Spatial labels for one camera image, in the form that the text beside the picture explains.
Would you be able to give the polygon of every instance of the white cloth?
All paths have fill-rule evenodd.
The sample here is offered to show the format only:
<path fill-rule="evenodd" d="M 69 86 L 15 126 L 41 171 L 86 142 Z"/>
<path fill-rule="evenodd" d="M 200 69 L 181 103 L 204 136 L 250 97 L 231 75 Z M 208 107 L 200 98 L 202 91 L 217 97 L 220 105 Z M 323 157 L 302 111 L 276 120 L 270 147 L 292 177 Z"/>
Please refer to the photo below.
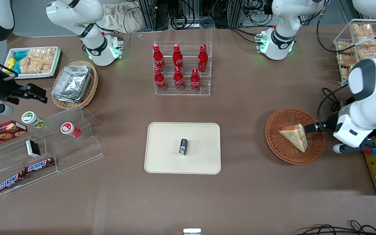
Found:
<path fill-rule="evenodd" d="M 123 33 L 137 32 L 145 28 L 142 12 L 136 8 L 139 7 L 138 4 L 138 2 L 104 3 L 102 5 L 105 16 L 104 28 Z"/>

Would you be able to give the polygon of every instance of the clear acrylic shelf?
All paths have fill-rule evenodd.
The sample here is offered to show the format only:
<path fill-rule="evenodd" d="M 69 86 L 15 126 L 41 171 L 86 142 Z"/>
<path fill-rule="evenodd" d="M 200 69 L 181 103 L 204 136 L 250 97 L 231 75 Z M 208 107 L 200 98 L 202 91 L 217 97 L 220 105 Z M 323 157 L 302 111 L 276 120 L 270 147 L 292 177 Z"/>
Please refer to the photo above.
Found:
<path fill-rule="evenodd" d="M 53 157 L 56 164 L 37 171 L 30 172 L 18 182 L 3 190 L 0 195 L 7 195 L 23 189 L 34 183 L 45 180 L 56 174 L 61 174 L 84 165 L 103 155 L 100 142 L 92 135 L 91 124 L 88 119 L 93 115 L 85 108 L 76 107 L 47 117 L 46 126 L 38 129 L 29 128 L 29 135 L 16 138 L 0 147 L 0 183 L 24 170 L 25 167 Z M 81 130 L 78 138 L 64 135 L 60 126 L 71 122 Z M 25 142 L 33 140 L 38 143 L 41 156 L 33 158 L 27 154 Z"/>
<path fill-rule="evenodd" d="M 373 33 L 376 34 L 376 20 L 373 20 L 373 19 L 352 19 L 345 26 L 345 28 L 343 28 L 343 30 L 338 34 L 338 36 L 333 40 L 333 44 L 335 45 L 336 51 L 339 50 L 338 46 L 339 46 L 340 41 L 351 43 L 351 44 L 357 43 L 357 41 L 355 40 L 355 36 L 353 34 L 352 27 L 351 27 L 352 24 L 370 24 L 371 27 L 372 27 Z M 354 46 L 352 48 L 352 50 L 354 50 L 354 52 L 355 52 L 355 59 L 356 59 L 356 62 L 358 63 L 360 61 L 360 58 L 359 58 L 359 55 L 358 55 L 358 46 Z M 344 68 L 339 63 L 337 63 L 337 65 L 339 66 L 339 71 L 342 68 Z M 345 86 L 348 83 L 348 76 L 344 76 L 342 73 L 340 73 L 340 79 L 341 79 L 341 83 L 340 83 L 341 86 Z"/>
<path fill-rule="evenodd" d="M 162 72 L 164 80 L 167 86 L 166 91 L 158 91 L 155 82 L 154 88 L 157 95 L 198 95 L 198 96 L 209 96 L 212 91 L 212 53 L 213 47 L 212 43 L 209 42 L 163 42 L 155 41 L 154 44 L 159 45 L 161 52 L 164 56 L 165 70 Z M 184 59 L 184 70 L 182 72 L 184 76 L 185 89 L 181 92 L 176 90 L 175 81 L 173 80 L 174 66 L 173 66 L 173 45 L 178 44 L 180 46 L 180 51 L 182 52 Z M 200 52 L 201 44 L 207 46 L 207 55 L 209 57 L 207 68 L 204 73 L 199 73 L 200 75 L 200 91 L 194 92 L 191 90 L 191 74 L 192 69 L 198 68 L 198 54 Z M 153 61 L 153 68 L 156 67 L 155 61 Z"/>

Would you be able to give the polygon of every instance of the red button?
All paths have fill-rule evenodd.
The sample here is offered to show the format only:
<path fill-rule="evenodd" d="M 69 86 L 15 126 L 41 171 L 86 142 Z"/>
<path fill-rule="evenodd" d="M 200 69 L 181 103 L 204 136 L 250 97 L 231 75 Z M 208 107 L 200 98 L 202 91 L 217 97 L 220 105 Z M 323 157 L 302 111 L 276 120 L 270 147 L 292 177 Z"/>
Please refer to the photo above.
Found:
<path fill-rule="evenodd" d="M 366 154 L 370 154 L 370 153 L 372 153 L 372 151 L 373 151 L 373 149 L 365 149 L 365 150 L 364 150 L 364 153 L 366 153 Z"/>

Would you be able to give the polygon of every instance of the sandwich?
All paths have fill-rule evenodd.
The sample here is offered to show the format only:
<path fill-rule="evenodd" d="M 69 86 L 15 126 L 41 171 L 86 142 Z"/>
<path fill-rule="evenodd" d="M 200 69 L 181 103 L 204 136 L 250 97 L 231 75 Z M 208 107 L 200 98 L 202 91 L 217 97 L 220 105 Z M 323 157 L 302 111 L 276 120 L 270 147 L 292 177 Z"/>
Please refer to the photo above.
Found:
<path fill-rule="evenodd" d="M 307 149 L 307 138 L 304 128 L 301 124 L 295 126 L 287 126 L 282 128 L 279 133 L 287 138 L 297 149 L 305 152 Z"/>

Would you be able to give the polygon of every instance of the small jar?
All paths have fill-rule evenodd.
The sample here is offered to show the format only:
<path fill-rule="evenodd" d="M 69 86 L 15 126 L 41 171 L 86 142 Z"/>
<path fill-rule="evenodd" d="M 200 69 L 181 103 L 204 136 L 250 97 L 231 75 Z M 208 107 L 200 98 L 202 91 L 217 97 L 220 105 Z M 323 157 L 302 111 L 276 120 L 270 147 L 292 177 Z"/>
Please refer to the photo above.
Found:
<path fill-rule="evenodd" d="M 25 112 L 21 120 L 27 124 L 27 125 L 32 125 L 36 128 L 43 128 L 46 125 L 46 120 L 37 116 L 35 112 L 27 111 Z"/>
<path fill-rule="evenodd" d="M 65 122 L 61 127 L 60 131 L 65 135 L 70 135 L 74 138 L 78 138 L 81 136 L 81 130 L 77 128 L 70 122 Z"/>

